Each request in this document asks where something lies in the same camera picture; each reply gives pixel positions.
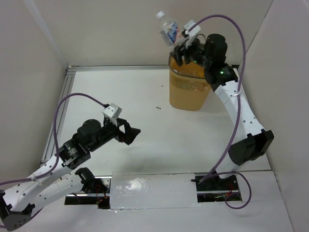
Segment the red cap cola bottle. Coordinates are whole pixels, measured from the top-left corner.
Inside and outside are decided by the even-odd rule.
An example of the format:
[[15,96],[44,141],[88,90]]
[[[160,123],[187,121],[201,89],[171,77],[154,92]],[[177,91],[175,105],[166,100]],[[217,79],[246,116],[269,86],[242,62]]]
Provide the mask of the red cap cola bottle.
[[199,88],[195,88],[194,91],[196,92],[205,92],[207,91],[208,87],[199,87]]

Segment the silver tape sheet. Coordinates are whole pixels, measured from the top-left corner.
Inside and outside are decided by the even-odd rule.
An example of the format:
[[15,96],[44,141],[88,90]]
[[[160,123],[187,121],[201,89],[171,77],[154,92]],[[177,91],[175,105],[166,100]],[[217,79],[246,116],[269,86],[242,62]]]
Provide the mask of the silver tape sheet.
[[111,209],[165,209],[198,206],[194,174],[113,175]]

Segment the clear bottle white cap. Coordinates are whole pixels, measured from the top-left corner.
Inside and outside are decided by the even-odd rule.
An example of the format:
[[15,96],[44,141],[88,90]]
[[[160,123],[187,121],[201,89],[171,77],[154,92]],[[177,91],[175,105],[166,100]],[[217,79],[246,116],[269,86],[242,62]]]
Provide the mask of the clear bottle white cap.
[[183,89],[188,91],[200,91],[199,82],[187,82],[183,85]]

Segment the aluminium frame rail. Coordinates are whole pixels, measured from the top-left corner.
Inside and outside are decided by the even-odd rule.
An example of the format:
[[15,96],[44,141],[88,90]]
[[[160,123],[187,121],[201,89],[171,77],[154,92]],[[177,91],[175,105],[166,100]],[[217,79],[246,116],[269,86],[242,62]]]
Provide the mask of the aluminium frame rail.
[[[82,66],[78,66],[78,68],[83,69],[84,71],[86,71],[86,69],[88,68],[99,68],[99,69],[103,69],[103,68],[116,68],[117,70],[121,70],[121,69],[133,69],[133,70],[155,70],[155,69],[167,69],[168,66],[167,65],[151,65],[151,66],[90,66],[90,67],[82,67]],[[224,150],[223,154],[221,155],[221,157],[219,158],[219,160],[217,161],[217,163],[213,166],[213,168],[208,172],[207,176],[212,176],[214,175],[214,171],[216,170],[216,168],[220,165],[220,163],[223,161],[223,159],[225,158],[225,156],[228,153],[229,148],[232,145],[232,142],[236,136],[236,132],[238,130],[239,127],[239,122],[240,122],[240,114],[241,114],[241,99],[240,99],[240,89],[241,89],[241,85],[242,85],[242,80],[243,80],[243,74],[244,74],[244,69],[245,69],[245,63],[243,63],[242,67],[241,67],[241,71],[239,72],[239,79],[238,79],[238,84],[237,84],[237,91],[236,91],[236,98],[237,98],[237,118],[236,118],[236,122],[235,122],[235,127],[233,130],[233,133],[231,135],[231,138],[227,144],[226,149]],[[35,177],[32,177],[31,180],[33,181],[34,178],[37,179],[41,179],[44,178],[45,176],[50,175],[50,173],[53,172],[53,170],[57,167],[58,162],[59,162],[59,146],[58,146],[58,140],[57,140],[57,130],[56,130],[56,120],[57,120],[57,115],[59,112],[59,109],[62,105],[62,103],[64,103],[68,98],[72,97],[72,96],[83,96],[83,97],[87,97],[90,100],[98,103],[99,105],[101,105],[102,107],[107,107],[108,105],[101,103],[100,101],[98,101],[97,99],[91,97],[90,95],[84,94],[84,93],[72,93],[69,94],[67,96],[65,96],[64,98],[62,98],[55,110],[54,113],[54,119],[53,119],[53,126],[52,126],[52,133],[53,133],[53,137],[54,137],[54,142],[55,142],[55,147],[56,147],[56,161],[54,163],[54,165],[45,173],[42,173],[41,175],[37,175]]]

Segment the clear bottle blue-orange label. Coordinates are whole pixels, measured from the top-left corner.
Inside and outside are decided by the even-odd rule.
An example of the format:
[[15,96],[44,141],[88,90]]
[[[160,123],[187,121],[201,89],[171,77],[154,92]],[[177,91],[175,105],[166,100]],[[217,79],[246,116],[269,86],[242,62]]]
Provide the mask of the clear bottle blue-orange label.
[[176,21],[167,17],[163,11],[158,12],[156,14],[156,18],[160,23],[160,34],[167,46],[175,47],[177,45],[181,45],[184,42],[184,37]]

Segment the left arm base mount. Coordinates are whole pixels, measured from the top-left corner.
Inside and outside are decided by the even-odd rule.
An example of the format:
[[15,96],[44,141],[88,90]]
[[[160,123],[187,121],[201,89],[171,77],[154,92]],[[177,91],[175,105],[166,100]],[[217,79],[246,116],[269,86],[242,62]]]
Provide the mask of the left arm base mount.
[[109,210],[111,176],[96,176],[95,183],[85,191],[68,194],[65,197],[64,205],[90,205],[98,209]]

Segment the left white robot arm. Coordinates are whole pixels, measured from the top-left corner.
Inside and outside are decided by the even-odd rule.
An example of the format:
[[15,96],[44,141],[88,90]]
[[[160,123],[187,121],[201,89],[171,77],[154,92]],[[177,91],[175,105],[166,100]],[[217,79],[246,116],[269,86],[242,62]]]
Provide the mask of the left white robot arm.
[[59,156],[49,161],[30,177],[0,194],[0,218],[4,228],[11,232],[31,221],[45,206],[61,197],[76,192],[89,193],[96,185],[103,193],[107,187],[81,164],[94,152],[112,139],[130,145],[139,129],[132,128],[121,118],[112,123],[108,118],[103,123],[89,119],[70,140],[59,149]]

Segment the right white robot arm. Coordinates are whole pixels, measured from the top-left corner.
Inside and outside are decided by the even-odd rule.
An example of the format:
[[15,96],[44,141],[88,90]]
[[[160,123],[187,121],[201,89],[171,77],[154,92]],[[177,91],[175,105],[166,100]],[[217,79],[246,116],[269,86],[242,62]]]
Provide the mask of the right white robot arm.
[[212,91],[223,103],[235,125],[224,153],[201,182],[211,177],[211,185],[222,189],[227,178],[250,161],[263,156],[274,140],[271,130],[265,130],[251,110],[241,91],[237,69],[225,61],[227,43],[220,34],[211,34],[205,43],[197,36],[184,35],[184,41],[171,52],[179,66],[191,62],[200,66]]

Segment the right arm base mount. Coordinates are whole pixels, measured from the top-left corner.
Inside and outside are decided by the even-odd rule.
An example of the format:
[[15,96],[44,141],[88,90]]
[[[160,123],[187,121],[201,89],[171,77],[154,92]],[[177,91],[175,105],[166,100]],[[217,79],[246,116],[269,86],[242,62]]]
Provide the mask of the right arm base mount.
[[227,179],[214,177],[200,183],[202,177],[201,175],[195,175],[191,180],[196,185],[197,201],[199,203],[224,202],[228,196],[228,201],[242,201],[235,175]]

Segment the orange mesh waste bin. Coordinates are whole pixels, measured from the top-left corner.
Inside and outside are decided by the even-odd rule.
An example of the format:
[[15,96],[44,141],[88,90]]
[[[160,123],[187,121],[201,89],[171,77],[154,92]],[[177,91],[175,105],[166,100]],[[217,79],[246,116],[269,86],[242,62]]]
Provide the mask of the orange mesh waste bin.
[[[179,75],[173,69],[188,70],[191,75]],[[177,88],[179,82],[199,82],[200,87],[208,87],[208,89],[205,92],[179,89]],[[202,67],[194,62],[179,67],[174,58],[169,57],[169,103],[171,106],[181,110],[197,111],[202,107],[210,91],[211,87],[204,78],[204,69]]]

